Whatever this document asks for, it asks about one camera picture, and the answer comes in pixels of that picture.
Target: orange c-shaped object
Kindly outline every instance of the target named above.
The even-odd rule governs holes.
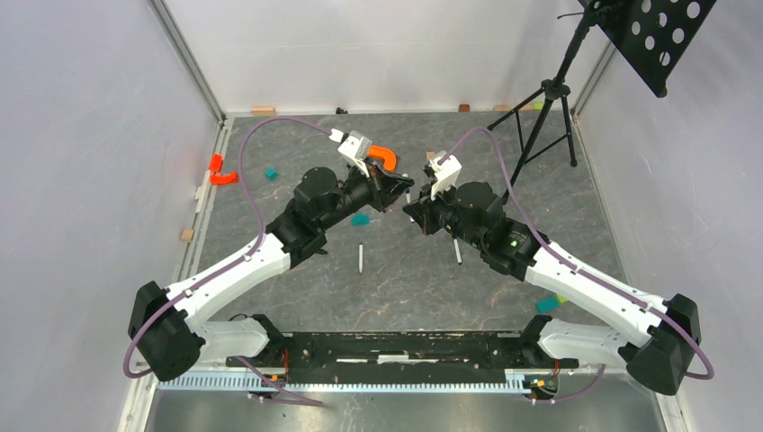
[[[395,168],[398,166],[397,155],[395,155],[395,153],[388,148],[371,146],[368,149],[368,157],[381,160],[383,162],[384,169],[391,173],[394,173]]]

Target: concrete floor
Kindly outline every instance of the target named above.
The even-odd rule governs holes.
[[[536,112],[522,112],[523,132],[529,134]],[[308,116],[306,120],[342,131],[357,130],[374,143],[399,155],[397,171],[422,185],[427,151],[450,148],[468,129],[495,120],[494,112],[440,112]],[[236,169],[241,142],[262,119],[233,123],[224,171]],[[501,139],[510,169],[519,157],[516,123],[504,122],[495,132]],[[552,112],[537,149],[564,132],[561,112]],[[243,175],[261,208],[265,223],[292,198],[302,174],[312,167],[329,167],[339,178],[346,164],[337,145],[322,134],[291,122],[271,123],[247,145]],[[457,155],[463,164],[459,183],[487,181],[501,194],[505,189],[495,152],[486,137],[473,137]],[[570,167],[567,147],[556,148],[526,166],[517,192],[539,230],[589,264],[622,278],[606,218],[597,198],[588,163],[579,153]],[[264,171],[275,168],[271,182]],[[418,186],[413,190],[417,194]],[[362,212],[371,224],[352,227],[345,220],[328,234],[327,256],[314,256],[286,274],[252,288],[215,317],[264,313],[282,331],[290,330],[406,330],[406,329],[522,329],[535,314],[535,302],[552,295],[488,268],[479,253],[462,244],[463,265],[457,265],[452,240],[443,232],[425,237],[400,210],[371,208]],[[257,232],[257,223],[240,185],[217,190],[203,244],[202,270],[240,248]],[[507,214],[519,219],[507,206]],[[358,273],[358,244],[364,243],[364,272]],[[592,324],[599,321],[571,303],[551,312],[556,318]]]

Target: wooden block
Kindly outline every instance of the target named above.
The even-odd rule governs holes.
[[[252,114],[256,116],[275,115],[275,107],[274,106],[253,106]]]
[[[193,240],[193,229],[184,229],[183,232],[180,233],[180,239],[185,243],[191,243]]]

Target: black music stand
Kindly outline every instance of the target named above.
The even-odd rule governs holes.
[[[556,76],[553,79],[544,80],[540,89],[488,126],[488,129],[492,131],[504,120],[512,115],[516,116],[522,156],[517,161],[514,174],[511,176],[512,185],[516,182],[519,171],[524,165],[564,139],[567,139],[567,145],[570,148],[570,165],[573,167],[578,165],[575,149],[572,146],[570,108],[567,103],[570,88],[564,85],[564,79],[591,27],[598,25],[651,91],[657,97],[665,97],[668,94],[665,81],[715,4],[715,0],[579,0],[579,2],[585,11],[582,13],[578,28],[575,29],[575,34],[567,47]],[[545,96],[543,109],[538,114],[538,119],[525,144],[522,139],[519,111],[541,94]],[[561,99],[565,134],[530,156],[538,134],[557,99]],[[503,198],[506,203],[508,191],[504,193]]]

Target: white stick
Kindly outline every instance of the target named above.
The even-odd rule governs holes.
[[[453,247],[455,248],[455,259],[458,261],[458,265],[460,266],[463,264],[463,261],[461,260],[461,250],[458,248],[458,239],[453,239]]]
[[[410,189],[406,189],[406,203],[410,204]],[[413,220],[410,216],[408,216],[408,219],[410,219],[410,223],[415,223],[416,221]]]

